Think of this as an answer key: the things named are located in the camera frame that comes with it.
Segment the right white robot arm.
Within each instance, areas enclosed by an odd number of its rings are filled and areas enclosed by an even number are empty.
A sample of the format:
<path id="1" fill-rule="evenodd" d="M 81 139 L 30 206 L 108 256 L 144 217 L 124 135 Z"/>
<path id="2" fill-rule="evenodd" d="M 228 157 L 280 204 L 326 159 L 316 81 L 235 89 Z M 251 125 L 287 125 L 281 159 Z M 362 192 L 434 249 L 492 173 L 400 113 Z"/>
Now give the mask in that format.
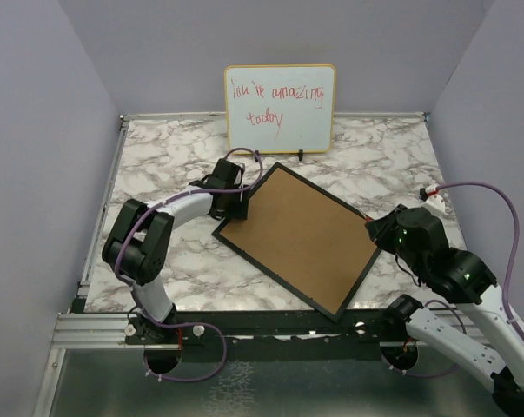
<path id="1" fill-rule="evenodd" d="M 367 222 L 366 230 L 379 249 L 401 258 L 421 283 L 466 315 L 489 344 L 451 327 L 409 295 L 385 309 L 384 333 L 425 342 L 473 375 L 506 415 L 524 416 L 524 328 L 514 327 L 487 265 L 450 247 L 441 220 L 423 207 L 399 205 Z"/>

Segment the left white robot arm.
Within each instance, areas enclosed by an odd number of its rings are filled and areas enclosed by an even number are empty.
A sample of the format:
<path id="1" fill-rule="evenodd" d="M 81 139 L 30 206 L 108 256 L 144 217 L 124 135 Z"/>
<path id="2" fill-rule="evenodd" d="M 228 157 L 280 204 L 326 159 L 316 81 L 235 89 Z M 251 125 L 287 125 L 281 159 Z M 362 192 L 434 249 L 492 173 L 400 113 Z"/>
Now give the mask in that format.
<path id="1" fill-rule="evenodd" d="M 160 277 L 173 231 L 198 217 L 244 219 L 248 212 L 245 168 L 226 158 L 213 171 L 160 202 L 126 201 L 104 243 L 102 259 L 126 284 L 153 341 L 169 341 L 176 330 L 176 305 Z"/>

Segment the black picture frame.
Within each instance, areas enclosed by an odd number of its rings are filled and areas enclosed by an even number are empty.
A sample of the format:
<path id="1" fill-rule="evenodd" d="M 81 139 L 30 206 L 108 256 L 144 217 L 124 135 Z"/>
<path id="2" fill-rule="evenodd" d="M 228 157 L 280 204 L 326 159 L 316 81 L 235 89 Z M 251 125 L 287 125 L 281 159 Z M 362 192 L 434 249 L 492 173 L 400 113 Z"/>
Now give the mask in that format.
<path id="1" fill-rule="evenodd" d="M 356 208 L 277 162 L 213 236 L 333 322 L 380 255 Z"/>

